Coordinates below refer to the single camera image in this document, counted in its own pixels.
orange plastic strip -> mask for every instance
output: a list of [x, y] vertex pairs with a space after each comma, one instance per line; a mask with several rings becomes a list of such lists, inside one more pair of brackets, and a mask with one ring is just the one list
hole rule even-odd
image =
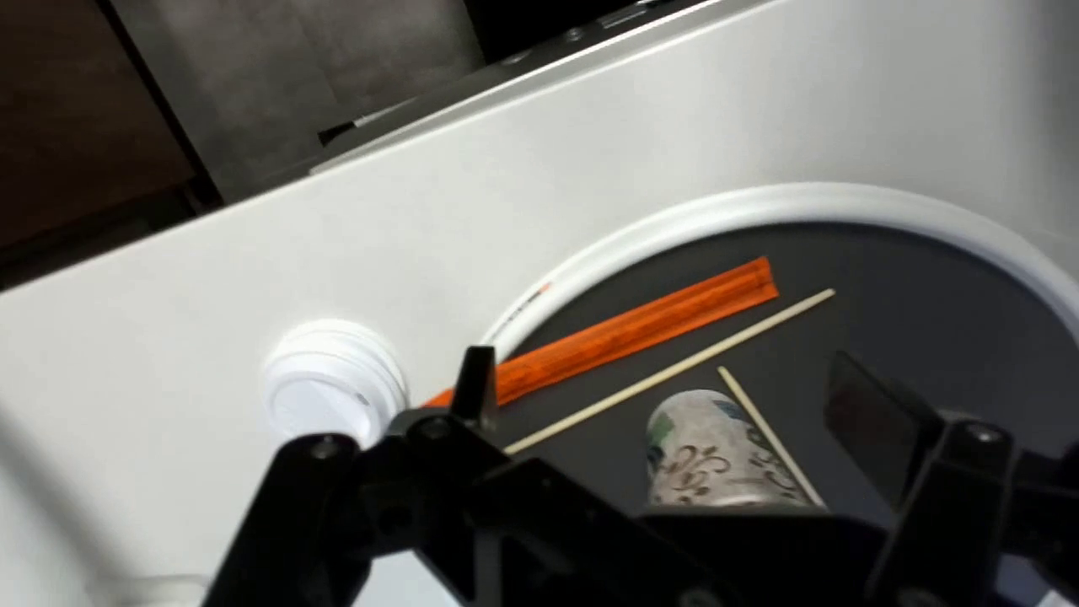
[[[729, 273], [692, 282], [627, 313], [607, 318], [586, 331], [498, 366], [498, 407], [777, 298], [780, 288], [773, 280], [773, 264], [758, 256]], [[447, 407], [449, 400], [452, 391], [431, 399], [437, 407]]]

white surface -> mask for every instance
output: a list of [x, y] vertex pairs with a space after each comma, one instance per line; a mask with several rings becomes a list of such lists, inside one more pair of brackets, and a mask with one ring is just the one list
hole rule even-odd
[[371, 449], [410, 407], [394, 352], [348, 319], [312, 319], [292, 331], [267, 362], [263, 399], [274, 449], [328, 431]]
[[769, 183], [948, 199], [1077, 276], [1072, 31], [1063, 0], [788, 0], [569, 60], [528, 97], [3, 294], [0, 437], [63, 494], [92, 569], [205, 576], [270, 459], [263, 354], [307, 318], [376, 328], [437, 395], [567, 256]]
[[495, 319], [495, 328], [482, 342], [495, 343], [498, 354], [511, 354], [560, 306], [640, 260], [694, 241], [710, 241], [715, 234], [786, 224], [881, 225], [922, 234], [967, 249], [1037, 289], [1079, 342], [1077, 280], [1018, 234], [941, 199], [840, 183], [740, 189], [673, 205], [640, 224], [631, 224], [549, 269]]

black mechanism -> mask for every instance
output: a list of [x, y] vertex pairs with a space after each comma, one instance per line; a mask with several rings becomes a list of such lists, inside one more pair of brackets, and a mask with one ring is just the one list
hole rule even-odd
[[397, 550], [478, 607], [974, 607], [1005, 604], [1003, 552], [1079, 598], [1079, 449], [1057, 461], [993, 422], [943, 422], [848, 354], [825, 417], [896, 506], [895, 529], [816, 508], [631, 521], [482, 437], [492, 366], [474, 349], [452, 413], [403, 415], [371, 451], [344, 434], [281, 449], [205, 607], [350, 607], [371, 561]]

white knob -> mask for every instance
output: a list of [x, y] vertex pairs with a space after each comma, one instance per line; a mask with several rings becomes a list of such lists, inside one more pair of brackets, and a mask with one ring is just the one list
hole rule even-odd
[[367, 328], [314, 319], [292, 331], [263, 373], [270, 437], [339, 431], [371, 449], [410, 407], [394, 352]]

wooden skewer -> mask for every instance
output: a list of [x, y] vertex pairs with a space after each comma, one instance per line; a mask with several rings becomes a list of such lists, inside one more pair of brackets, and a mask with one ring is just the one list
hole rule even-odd
[[824, 506], [821, 494], [814, 490], [811, 476], [800, 470], [800, 461], [786, 451], [786, 446], [780, 441], [780, 434], [773, 431], [773, 424], [767, 422], [767, 415], [755, 407], [755, 400], [746, 395], [746, 387], [737, 380], [737, 373], [729, 368], [718, 368], [718, 377], [729, 384], [729, 391], [740, 399], [740, 405], [746, 407], [746, 415], [752, 417], [752, 424], [773, 441], [777, 455], [783, 459], [783, 466], [797, 476], [797, 482], [803, 486], [803, 494], [811, 495], [814, 506]]
[[567, 415], [567, 417], [548, 424], [537, 434], [528, 434], [528, 437], [512, 441], [507, 449], [507, 455], [519, 455], [519, 451], [528, 451], [528, 449], [533, 449], [533, 446], [539, 446], [539, 441], [548, 441], [548, 437], [555, 437], [555, 434], [560, 434], [560, 431], [586, 422], [586, 417], [596, 417], [596, 415], [631, 400], [633, 395], [651, 391], [651, 387], [657, 387], [657, 384], [698, 368], [703, 362], [718, 357], [718, 354], [727, 354], [727, 352], [731, 352], [731, 349], [740, 349], [740, 343], [746, 343], [746, 342], [752, 342], [758, 335], [769, 335], [773, 328], [780, 328], [780, 325], [786, 325], [786, 319], [794, 319], [794, 318], [800, 318], [800, 313], [806, 313], [806, 310], [814, 310], [814, 306], [821, 306], [821, 304], [825, 304], [834, 298], [836, 298], [836, 289], [821, 289], [821, 294], [814, 294], [814, 298], [806, 298], [806, 299], [800, 299], [800, 304], [794, 304], [794, 306], [786, 306], [786, 310], [780, 310], [780, 313], [773, 313], [773, 318], [767, 318], [767, 319], [758, 319], [758, 325], [752, 325], [752, 328], [746, 328], [746, 331], [740, 331], [740, 335], [731, 335], [731, 339], [727, 339], [727, 342], [718, 342], [718, 343], [713, 343], [713, 349], [706, 349], [706, 352], [698, 352], [698, 354], [692, 354], [692, 357], [684, 357], [684, 362], [678, 362], [678, 366], [673, 366], [666, 370], [649, 373], [639, 384], [627, 384], [627, 387], [621, 387], [621, 391], [580, 407], [576, 415]]

